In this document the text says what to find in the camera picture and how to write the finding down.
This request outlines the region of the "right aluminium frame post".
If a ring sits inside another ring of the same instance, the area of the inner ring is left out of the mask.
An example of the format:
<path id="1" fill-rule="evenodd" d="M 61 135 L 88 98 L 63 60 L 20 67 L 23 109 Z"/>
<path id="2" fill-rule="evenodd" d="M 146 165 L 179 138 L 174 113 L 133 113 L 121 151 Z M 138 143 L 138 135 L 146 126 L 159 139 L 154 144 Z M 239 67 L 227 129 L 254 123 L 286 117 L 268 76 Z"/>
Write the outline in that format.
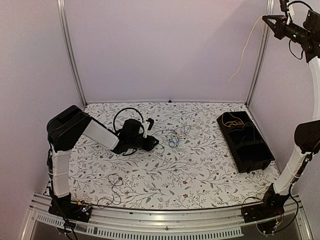
<path id="1" fill-rule="evenodd" d="M 254 72 L 253 72 L 252 81 L 251 81 L 248 95 L 247 95 L 246 102 L 245 102 L 245 104 L 248 108 L 250 107 L 252 100 L 254 98 L 254 94 L 256 91 L 259 76 L 260 76 L 261 69 L 263 66 L 263 62 L 264 62 L 264 58 L 265 58 L 265 54 L 266 54 L 266 50 L 267 50 L 267 46 L 268 46 L 269 36 L 270 36 L 269 27 L 267 26 L 267 24 L 263 20 L 261 20 L 261 26 L 262 26 L 261 43 L 260 43 L 260 47 L 259 47 L 259 52 L 258 52 Z"/>

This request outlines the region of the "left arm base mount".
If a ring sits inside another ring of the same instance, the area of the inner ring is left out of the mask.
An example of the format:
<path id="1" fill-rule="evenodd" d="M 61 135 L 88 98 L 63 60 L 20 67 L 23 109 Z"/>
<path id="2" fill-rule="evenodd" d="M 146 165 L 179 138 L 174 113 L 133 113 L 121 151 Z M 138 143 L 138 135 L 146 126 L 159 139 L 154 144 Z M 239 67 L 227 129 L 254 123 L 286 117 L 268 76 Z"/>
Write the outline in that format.
<path id="1" fill-rule="evenodd" d="M 70 194 L 60 198 L 53 195 L 48 212 L 68 220 L 88 223 L 92 214 L 92 205 L 83 200 L 72 202 Z"/>

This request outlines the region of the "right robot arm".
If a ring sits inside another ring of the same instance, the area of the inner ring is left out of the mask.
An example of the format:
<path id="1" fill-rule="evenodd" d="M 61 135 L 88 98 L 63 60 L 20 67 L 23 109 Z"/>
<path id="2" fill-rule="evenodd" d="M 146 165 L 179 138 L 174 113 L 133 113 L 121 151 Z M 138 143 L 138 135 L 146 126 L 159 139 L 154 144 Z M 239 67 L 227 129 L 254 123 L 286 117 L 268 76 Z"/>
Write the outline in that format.
<path id="1" fill-rule="evenodd" d="M 275 38 L 281 40 L 287 37 L 301 46 L 312 75 L 314 109 L 312 121 L 301 123 L 295 129 L 293 152 L 258 208 L 262 218 L 269 218 L 278 210 L 278 206 L 284 205 L 293 185 L 320 150 L 320 15 L 310 7 L 303 26 L 298 26 L 293 23 L 291 6 L 291 2 L 284 3 L 281 6 L 284 15 L 266 15 L 262 20 L 273 31 Z"/>

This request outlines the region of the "aluminium front rail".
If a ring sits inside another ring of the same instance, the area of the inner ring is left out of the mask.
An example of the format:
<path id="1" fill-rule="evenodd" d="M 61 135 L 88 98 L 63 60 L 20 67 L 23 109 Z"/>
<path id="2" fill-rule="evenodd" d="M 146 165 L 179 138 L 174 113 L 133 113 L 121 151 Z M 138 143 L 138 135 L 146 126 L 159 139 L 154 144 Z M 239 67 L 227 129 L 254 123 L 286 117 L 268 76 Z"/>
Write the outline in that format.
<path id="1" fill-rule="evenodd" d="M 245 222 L 242 206 L 196 210 L 136 210 L 93 207 L 88 222 L 74 221 L 74 229 L 49 213 L 50 198 L 34 194 L 27 209 L 23 240 L 313 240 L 298 197 L 288 200 L 277 233 L 259 228 L 270 218 Z"/>

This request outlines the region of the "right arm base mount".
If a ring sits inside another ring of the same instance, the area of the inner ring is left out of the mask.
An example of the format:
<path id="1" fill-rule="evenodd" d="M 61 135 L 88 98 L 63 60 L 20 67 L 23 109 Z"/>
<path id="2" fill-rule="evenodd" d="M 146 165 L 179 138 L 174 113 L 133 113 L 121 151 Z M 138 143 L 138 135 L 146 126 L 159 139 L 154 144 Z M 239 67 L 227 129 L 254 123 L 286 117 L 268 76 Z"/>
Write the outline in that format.
<path id="1" fill-rule="evenodd" d="M 250 205 L 244 207 L 244 203 L 247 199 L 258 199 L 256 197 L 247 197 L 242 205 L 241 205 L 241 214 L 244 218 L 244 221 L 246 223 L 254 222 L 258 220 L 263 220 L 275 216 L 283 217 L 285 210 L 284 210 L 284 204 L 288 200 L 288 198 L 291 198 L 295 204 L 296 204 L 296 211 L 293 219 L 282 229 L 278 229 L 278 225 L 280 224 L 281 220 L 277 220 L 273 227 L 271 227 L 269 230 L 264 229 L 263 227 L 267 226 L 267 223 L 260 223 L 258 230 L 265 232 L 265 234 L 275 234 L 278 232 L 281 232 L 285 230 L 287 227 L 291 225 L 291 223 L 296 219 L 297 214 L 299 212 L 299 203 L 293 198 L 292 195 L 278 195 L 275 196 L 268 196 L 265 197 L 262 201 L 263 203 Z"/>

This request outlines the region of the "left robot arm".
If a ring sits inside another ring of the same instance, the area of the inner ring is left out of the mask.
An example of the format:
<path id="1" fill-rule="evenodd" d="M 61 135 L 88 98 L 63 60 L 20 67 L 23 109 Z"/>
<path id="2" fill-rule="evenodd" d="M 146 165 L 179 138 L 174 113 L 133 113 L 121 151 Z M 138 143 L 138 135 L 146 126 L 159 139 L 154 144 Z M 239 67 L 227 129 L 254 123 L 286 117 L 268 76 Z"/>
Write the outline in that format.
<path id="1" fill-rule="evenodd" d="M 74 205 L 65 198 L 71 194 L 69 161 L 77 145 L 87 141 L 114 155 L 128 155 L 129 150 L 150 152 L 159 144 L 159 140 L 149 134 L 153 125 L 153 119 L 142 117 L 139 120 L 126 119 L 121 128 L 113 122 L 112 128 L 108 128 L 76 105 L 49 120 L 46 125 L 49 144 L 47 167 L 49 194 L 52 199 L 58 199 L 55 209 L 63 217 L 70 217 L 75 211 Z"/>

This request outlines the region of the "black plastic bin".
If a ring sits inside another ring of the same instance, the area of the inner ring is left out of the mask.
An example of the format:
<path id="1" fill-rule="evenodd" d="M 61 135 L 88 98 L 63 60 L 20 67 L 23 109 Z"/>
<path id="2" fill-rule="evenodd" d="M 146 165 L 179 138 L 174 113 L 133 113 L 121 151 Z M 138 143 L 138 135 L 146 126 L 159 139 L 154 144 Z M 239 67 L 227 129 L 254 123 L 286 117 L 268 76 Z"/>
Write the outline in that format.
<path id="1" fill-rule="evenodd" d="M 224 112 L 216 121 L 239 173 L 265 170 L 275 160 L 247 112 Z"/>

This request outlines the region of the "floral table mat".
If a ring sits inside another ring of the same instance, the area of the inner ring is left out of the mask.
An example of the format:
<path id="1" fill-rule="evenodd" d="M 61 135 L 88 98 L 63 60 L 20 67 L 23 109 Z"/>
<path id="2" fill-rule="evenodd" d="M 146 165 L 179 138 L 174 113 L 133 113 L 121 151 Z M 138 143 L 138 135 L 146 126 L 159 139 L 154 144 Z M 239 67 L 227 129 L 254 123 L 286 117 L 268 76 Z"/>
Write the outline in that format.
<path id="1" fill-rule="evenodd" d="M 81 136 L 51 176 L 55 193 L 99 206 L 148 210 L 230 207 L 261 199 L 280 173 L 275 163 L 239 173 L 217 123 L 224 112 L 245 111 L 241 103 L 92 103 L 84 111 L 108 129 L 125 120 L 154 120 L 159 140 L 151 151 L 115 154 Z"/>

